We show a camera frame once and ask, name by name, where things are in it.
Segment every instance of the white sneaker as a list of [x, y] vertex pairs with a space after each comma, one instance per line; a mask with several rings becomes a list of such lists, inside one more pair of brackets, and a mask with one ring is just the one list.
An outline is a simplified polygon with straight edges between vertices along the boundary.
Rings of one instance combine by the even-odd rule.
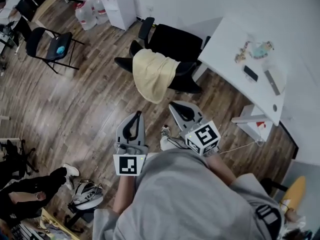
[[76, 176], [77, 177], [80, 175], [79, 170], [74, 166], [71, 166], [71, 165], [65, 163], [63, 165], [63, 167], [66, 168], [66, 177], [67, 178], [68, 178], [68, 176]]
[[68, 188], [68, 189], [70, 189], [70, 190], [74, 190], [74, 184], [72, 183], [72, 181], [70, 180], [70, 177], [67, 175], [66, 177], [65, 177], [65, 179], [66, 179], [66, 181], [65, 181], [65, 183], [64, 183], [64, 185], [66, 185], [66, 187]]
[[163, 136], [167, 136], [167, 137], [171, 136], [170, 127], [166, 124], [162, 126], [162, 129], [161, 129], [161, 137]]

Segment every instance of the yellow towel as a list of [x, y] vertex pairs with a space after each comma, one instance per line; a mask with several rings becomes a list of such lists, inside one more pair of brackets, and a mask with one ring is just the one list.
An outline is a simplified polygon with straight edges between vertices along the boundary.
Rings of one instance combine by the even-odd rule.
[[132, 73], [139, 93], [149, 102], [159, 104], [175, 77], [179, 62], [142, 49], [133, 57]]

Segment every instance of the person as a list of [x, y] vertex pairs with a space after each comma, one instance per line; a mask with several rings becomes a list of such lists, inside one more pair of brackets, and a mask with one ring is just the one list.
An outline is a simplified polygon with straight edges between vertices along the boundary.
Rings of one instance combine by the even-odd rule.
[[49, 176], [23, 179], [0, 191], [0, 230], [9, 235], [14, 226], [24, 226], [45, 233], [28, 219], [37, 217], [37, 211], [45, 207], [62, 185], [73, 190], [71, 176], [79, 176], [77, 168], [64, 164]]
[[[284, 223], [253, 174], [238, 178], [221, 157], [199, 156], [164, 125], [160, 146], [137, 177], [120, 176], [112, 210], [94, 212], [94, 240], [271, 240]], [[271, 208], [277, 230], [258, 218]]]

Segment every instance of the wooden floor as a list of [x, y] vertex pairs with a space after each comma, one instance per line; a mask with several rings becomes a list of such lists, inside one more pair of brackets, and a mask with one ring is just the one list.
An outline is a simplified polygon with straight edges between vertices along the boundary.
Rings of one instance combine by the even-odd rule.
[[[104, 188], [101, 207], [113, 203], [117, 189], [113, 153], [118, 124], [129, 114], [141, 110], [145, 120], [146, 143], [151, 152], [159, 151], [163, 124], [178, 133], [168, 103], [183, 100], [198, 105], [207, 119], [213, 119], [222, 136], [220, 149], [227, 151], [253, 140], [231, 123], [250, 102], [235, 88], [212, 72], [199, 80], [202, 94], [175, 94], [168, 90], [165, 99], [155, 105], [137, 91], [133, 76], [114, 63], [114, 57], [126, 57], [132, 40], [137, 38], [140, 23], [124, 32], [109, 23], [83, 31], [74, 16], [71, 4], [57, 1], [41, 19], [48, 28], [63, 33], [71, 31], [77, 44], [71, 63], [76, 71], [62, 66], [55, 74], [42, 61], [28, 57], [25, 44], [18, 55], [6, 50], [8, 68], [0, 77], [0, 115], [10, 116], [2, 121], [0, 136], [20, 137], [28, 148], [36, 147], [33, 162], [39, 174], [47, 175], [63, 163], [79, 168], [82, 179], [91, 179]], [[44, 56], [49, 37], [41, 40], [39, 52]], [[281, 182], [295, 145], [281, 126], [273, 127], [268, 142], [262, 147], [252, 144], [226, 153], [223, 158], [236, 175], [254, 173], [258, 179], [270, 177]], [[72, 195], [62, 187], [48, 205], [62, 219], [71, 214], [67, 208]], [[79, 220], [78, 226], [85, 223]], [[91, 224], [86, 225], [83, 239], [90, 238]]]

